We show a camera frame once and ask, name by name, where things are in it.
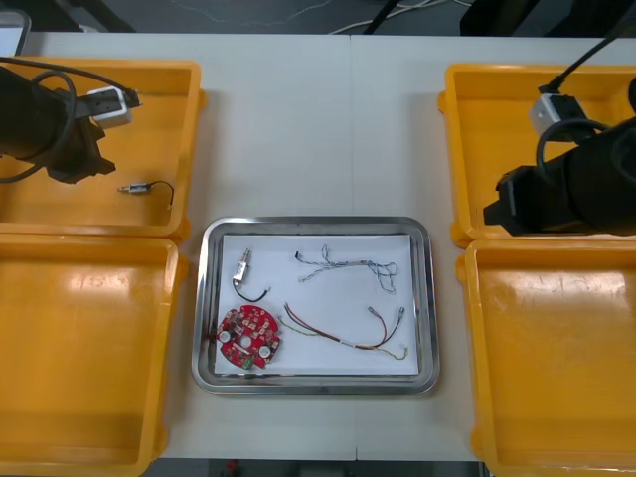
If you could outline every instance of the white wire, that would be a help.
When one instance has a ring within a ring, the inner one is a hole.
[[[242,23],[238,23],[238,24],[235,24],[235,22],[233,22],[231,20],[228,20],[228,19],[225,19],[225,18],[217,18],[217,17],[212,15],[207,10],[204,10],[204,9],[198,8],[198,7],[191,7],[190,5],[186,5],[186,4],[180,3],[178,0],[170,0],[170,3],[172,5],[174,5],[175,7],[179,7],[181,9],[183,9],[183,10],[188,10],[188,11],[195,12],[197,14],[203,15],[209,21],[215,22],[215,23],[225,23],[225,24],[229,24],[229,25],[239,25],[241,27],[252,27],[252,26],[273,27],[273,26],[276,26],[276,25],[287,25],[289,22],[294,20],[296,17],[304,15],[305,13],[310,12],[311,10],[316,10],[318,8],[326,7],[327,5],[332,3],[333,1],[334,0],[323,0],[322,3],[317,3],[315,5],[310,5],[309,7],[303,8],[302,10],[299,10],[299,11],[297,11],[295,13],[292,13],[291,15],[288,15],[283,20],[275,20],[273,22],[261,22],[261,21],[258,21],[258,20],[253,20],[253,21],[242,22]]]
[[[404,5],[401,6],[401,10],[397,10],[396,12],[390,13],[387,15],[387,20],[392,17],[396,17],[397,15],[401,15],[402,13],[410,12],[417,8],[428,8],[434,7],[435,5],[441,5],[442,3],[446,3],[449,0],[424,0],[423,2],[416,3],[415,5]],[[336,35],[337,33],[346,32],[347,30],[351,30],[352,28],[362,27],[364,25],[370,25],[373,20],[365,20],[364,22],[352,23],[351,25],[347,25],[346,27],[339,28],[338,30],[334,30],[333,32],[328,33],[328,35]]]
[[[472,5],[473,5],[472,3],[464,2],[463,0],[453,0],[453,2],[457,3],[458,5],[463,5],[464,7],[472,7]],[[417,6],[417,5],[405,5],[403,3],[398,3],[397,5],[400,8],[422,8],[422,7]]]

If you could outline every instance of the table surface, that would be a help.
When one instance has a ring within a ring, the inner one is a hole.
[[[182,246],[191,270],[171,335],[166,457],[472,460],[469,339],[449,239],[437,94],[456,63],[569,64],[593,40],[33,34],[25,54],[191,60],[199,120]],[[633,64],[633,40],[593,64]],[[441,375],[410,397],[224,397],[190,372],[197,258],[222,216],[409,216],[433,245]]]

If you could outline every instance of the white paper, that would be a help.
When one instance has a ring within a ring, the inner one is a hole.
[[[299,278],[312,273],[317,266],[300,263],[294,258],[298,250],[308,261],[322,261],[321,249],[326,244],[330,260],[372,260],[398,267],[394,277],[395,294],[381,288],[377,277],[366,266],[353,266],[324,271],[306,282]],[[391,340],[383,348],[402,356],[402,361],[377,352],[364,351],[322,337],[307,337],[279,325],[282,345],[265,370],[253,367],[249,374],[301,375],[416,375],[417,349],[411,275],[410,237],[403,236],[225,236],[222,282],[219,298],[220,323],[231,309],[246,304],[233,287],[232,277],[245,249],[251,249],[250,268],[240,291],[248,298],[257,298],[271,287],[267,296],[256,303],[285,323],[296,328],[284,312],[291,309],[306,323],[322,331],[356,344],[376,344],[382,340],[380,320],[368,307],[378,311],[393,329],[398,310],[404,307],[402,321]],[[217,374],[245,374],[232,365],[217,347]]]

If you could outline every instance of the floor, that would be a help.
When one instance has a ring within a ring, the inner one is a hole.
[[[372,19],[386,0],[105,0],[140,33],[328,34]],[[434,0],[385,21],[382,35],[459,35],[459,20],[472,0]],[[569,11],[572,0],[544,0],[518,36],[541,36]],[[404,0],[414,5],[419,0]],[[83,11],[83,23],[98,27]],[[360,34],[364,26],[347,30]]]

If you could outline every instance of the yellow plastic tray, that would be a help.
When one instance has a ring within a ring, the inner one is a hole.
[[[41,171],[22,182],[0,188],[0,233],[171,237],[189,233],[186,218],[197,116],[205,96],[200,92],[199,67],[182,62],[104,60],[34,60],[87,70],[139,90],[143,105],[132,110],[133,122],[106,130],[98,142],[101,154],[114,162],[111,174],[62,184]],[[31,78],[42,70],[8,66]],[[92,79],[72,76],[83,94],[102,87]],[[65,87],[59,79],[44,85]],[[0,160],[0,175],[16,174],[30,164]],[[164,180],[150,194],[121,194],[117,188],[133,182]]]
[[[162,238],[0,235],[1,474],[146,469],[185,267]]]
[[[476,240],[457,276],[493,473],[636,473],[636,243]]]
[[[528,113],[539,85],[564,68],[455,65],[447,70],[438,106],[446,121],[455,215],[451,237],[458,246],[510,237],[500,226],[484,225],[483,209],[497,200],[495,186],[505,172],[535,163],[539,137]],[[627,96],[634,77],[633,67],[580,68],[561,91],[574,94],[590,118],[615,124],[634,115]],[[571,147],[550,143],[546,158]]]

